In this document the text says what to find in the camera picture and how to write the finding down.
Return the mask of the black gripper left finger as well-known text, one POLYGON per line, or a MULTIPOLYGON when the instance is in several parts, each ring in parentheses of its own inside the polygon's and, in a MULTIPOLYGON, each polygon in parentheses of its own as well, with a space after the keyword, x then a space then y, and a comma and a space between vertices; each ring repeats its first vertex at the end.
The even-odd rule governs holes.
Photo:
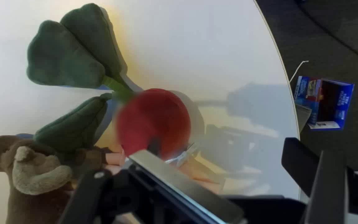
POLYGON ((86 173, 75 190, 59 224, 113 224, 132 213, 142 224, 163 224, 158 182, 146 172, 107 170, 86 173))

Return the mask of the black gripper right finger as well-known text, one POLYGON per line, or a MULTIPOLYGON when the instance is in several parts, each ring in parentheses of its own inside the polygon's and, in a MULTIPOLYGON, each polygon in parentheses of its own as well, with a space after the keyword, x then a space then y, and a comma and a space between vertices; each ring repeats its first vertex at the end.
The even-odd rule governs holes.
POLYGON ((300 140, 284 142, 281 165, 309 197, 304 224, 346 224, 358 216, 358 173, 330 151, 312 154, 300 140))

